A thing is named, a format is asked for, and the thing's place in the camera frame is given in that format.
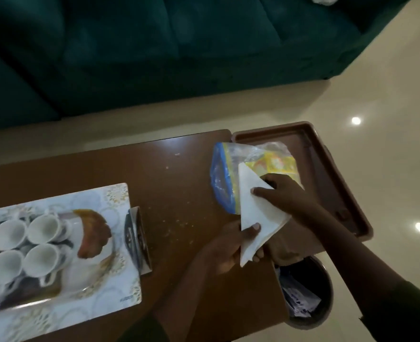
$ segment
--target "white napkin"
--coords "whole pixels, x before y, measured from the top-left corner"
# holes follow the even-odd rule
[[[261,231],[251,242],[241,245],[240,266],[253,260],[256,251],[291,218],[291,215],[271,205],[267,200],[251,194],[253,187],[273,189],[257,176],[245,163],[239,164],[241,230],[255,223],[261,225]]]

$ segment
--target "tiled floor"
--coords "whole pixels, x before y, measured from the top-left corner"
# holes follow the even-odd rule
[[[361,124],[351,123],[359,117]],[[375,230],[367,245],[420,287],[420,0],[412,0],[341,76],[133,107],[0,131],[0,164],[167,138],[312,122]],[[241,341],[371,341],[326,254],[335,299],[319,328],[285,324]]]

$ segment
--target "dustbin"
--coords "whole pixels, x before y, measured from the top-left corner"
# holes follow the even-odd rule
[[[333,304],[332,281],[324,265],[315,256],[310,256],[298,263],[280,266],[279,269],[280,276],[291,274],[295,280],[321,299],[316,309],[310,313],[311,317],[295,317],[291,314],[286,324],[301,330],[321,325],[327,319]]]

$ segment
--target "brown table top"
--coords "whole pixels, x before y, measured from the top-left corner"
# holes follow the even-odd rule
[[[188,262],[223,224],[234,220],[210,186],[220,130],[0,166],[0,207],[126,182],[140,206],[153,272],[142,276],[142,303],[34,341],[114,341],[179,280]],[[271,262],[234,268],[211,280],[189,341],[230,341],[287,319]]]

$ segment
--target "white cup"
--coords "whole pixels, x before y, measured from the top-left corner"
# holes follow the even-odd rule
[[[0,294],[12,293],[23,279],[23,253],[11,249],[0,253]]]
[[[71,260],[72,249],[67,245],[43,243],[32,248],[23,260],[26,275],[39,279],[41,287],[47,287],[56,279],[59,270]]]
[[[46,211],[34,219],[26,232],[32,243],[61,242],[69,237],[70,225],[55,212]]]
[[[27,224],[15,217],[0,224],[0,251],[20,248],[27,243]]]

